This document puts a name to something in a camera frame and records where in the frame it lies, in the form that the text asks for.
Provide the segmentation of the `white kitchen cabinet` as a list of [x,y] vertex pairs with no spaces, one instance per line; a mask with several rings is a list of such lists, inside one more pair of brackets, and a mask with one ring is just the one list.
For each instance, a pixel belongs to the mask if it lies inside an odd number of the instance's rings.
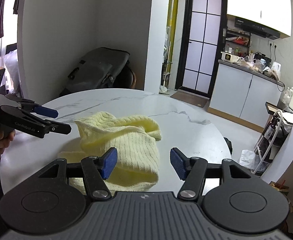
[[233,63],[218,63],[208,112],[262,132],[270,116],[266,103],[276,105],[285,85]]
[[227,15],[253,21],[291,36],[291,0],[227,0]]

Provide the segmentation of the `black framed glass door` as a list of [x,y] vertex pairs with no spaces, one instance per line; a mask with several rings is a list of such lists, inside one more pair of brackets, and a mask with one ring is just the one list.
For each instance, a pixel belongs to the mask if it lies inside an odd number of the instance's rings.
[[175,89],[211,98],[227,25],[227,0],[185,0]]

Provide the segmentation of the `white upper kitchen cabinet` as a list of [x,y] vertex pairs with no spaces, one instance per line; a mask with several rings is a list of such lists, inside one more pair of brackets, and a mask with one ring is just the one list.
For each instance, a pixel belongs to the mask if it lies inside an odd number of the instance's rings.
[[227,0],[227,15],[253,21],[291,36],[291,0]]

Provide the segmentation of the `black spice shelf rack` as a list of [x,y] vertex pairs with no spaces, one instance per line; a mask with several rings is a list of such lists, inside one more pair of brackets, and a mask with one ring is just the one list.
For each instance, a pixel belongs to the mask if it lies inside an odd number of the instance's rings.
[[223,30],[223,51],[239,57],[250,52],[251,33],[243,30],[225,28]]

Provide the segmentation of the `wooden chair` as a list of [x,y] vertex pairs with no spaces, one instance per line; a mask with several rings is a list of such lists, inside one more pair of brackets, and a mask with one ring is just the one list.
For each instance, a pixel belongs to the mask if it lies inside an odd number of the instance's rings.
[[137,81],[136,74],[130,67],[128,67],[128,86],[130,89],[135,89],[136,81]]

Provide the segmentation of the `brown door mat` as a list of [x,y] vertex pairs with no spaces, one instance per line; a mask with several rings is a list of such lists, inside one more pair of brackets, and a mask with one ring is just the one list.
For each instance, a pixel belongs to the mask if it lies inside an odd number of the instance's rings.
[[170,97],[173,99],[179,100],[181,102],[200,107],[200,108],[203,108],[209,101],[207,98],[203,98],[202,96],[198,96],[195,94],[190,94],[190,93],[186,93],[182,91],[175,92]]

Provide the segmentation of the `dark glass bottle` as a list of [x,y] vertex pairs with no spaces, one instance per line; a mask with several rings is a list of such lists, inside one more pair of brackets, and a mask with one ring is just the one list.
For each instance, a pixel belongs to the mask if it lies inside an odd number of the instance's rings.
[[278,116],[274,116],[272,120],[270,121],[270,123],[268,124],[266,130],[264,131],[264,138],[266,140],[269,140],[271,136],[273,135],[273,133],[275,132],[275,129],[277,127],[279,120],[280,119]]

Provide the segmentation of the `pale yellow knitted towel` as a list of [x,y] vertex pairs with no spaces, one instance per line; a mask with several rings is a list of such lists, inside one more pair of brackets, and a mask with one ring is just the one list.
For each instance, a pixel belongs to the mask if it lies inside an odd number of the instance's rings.
[[78,163],[88,156],[102,156],[109,148],[117,149],[117,163],[106,180],[111,193],[147,191],[159,180],[159,151],[162,139],[157,122],[144,115],[116,118],[108,112],[75,121],[80,151],[62,151],[59,158]]

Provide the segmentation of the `yellow vertical pipe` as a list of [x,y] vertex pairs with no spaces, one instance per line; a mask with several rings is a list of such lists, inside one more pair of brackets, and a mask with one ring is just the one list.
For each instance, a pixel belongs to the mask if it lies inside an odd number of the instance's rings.
[[164,44],[164,61],[163,61],[163,82],[162,85],[168,87],[169,75],[172,65],[172,55],[174,50],[174,40],[177,21],[178,0],[169,0],[168,14],[166,20],[167,38]]

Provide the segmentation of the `black range hood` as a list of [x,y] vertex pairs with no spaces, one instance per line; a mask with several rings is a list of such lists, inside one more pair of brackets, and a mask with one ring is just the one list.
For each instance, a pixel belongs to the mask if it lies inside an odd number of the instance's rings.
[[280,33],[277,30],[241,17],[235,17],[234,25],[243,31],[263,38],[269,38],[270,40],[276,40],[280,38]]

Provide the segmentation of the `dark bag on chair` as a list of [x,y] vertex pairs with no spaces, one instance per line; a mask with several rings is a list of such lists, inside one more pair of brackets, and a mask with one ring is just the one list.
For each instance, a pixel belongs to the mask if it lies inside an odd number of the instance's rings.
[[86,53],[68,74],[59,96],[91,89],[128,88],[130,53],[106,47]]

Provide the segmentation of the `white countertop appliance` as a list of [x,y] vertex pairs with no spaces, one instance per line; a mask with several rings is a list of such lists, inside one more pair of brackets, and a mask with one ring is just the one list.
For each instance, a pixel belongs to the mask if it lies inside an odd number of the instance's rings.
[[240,59],[240,57],[227,53],[225,51],[221,52],[221,60],[229,62],[229,63],[236,63],[238,60]]

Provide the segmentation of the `white lower kitchen cabinet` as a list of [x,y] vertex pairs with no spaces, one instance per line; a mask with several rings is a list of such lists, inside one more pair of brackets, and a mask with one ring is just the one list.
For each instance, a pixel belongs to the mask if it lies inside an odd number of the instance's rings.
[[266,103],[276,105],[285,85],[233,63],[218,63],[208,112],[262,132],[270,116]]

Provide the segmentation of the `white rolling cart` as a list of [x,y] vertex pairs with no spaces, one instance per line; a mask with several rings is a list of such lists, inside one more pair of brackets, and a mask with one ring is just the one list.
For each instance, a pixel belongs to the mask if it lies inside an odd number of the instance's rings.
[[[271,165],[293,128],[293,111],[288,107],[282,111],[269,102],[265,103],[265,107],[269,118],[253,150],[255,163],[251,171],[257,176],[261,176]],[[271,138],[266,140],[264,131],[274,116],[278,116],[280,120]]]

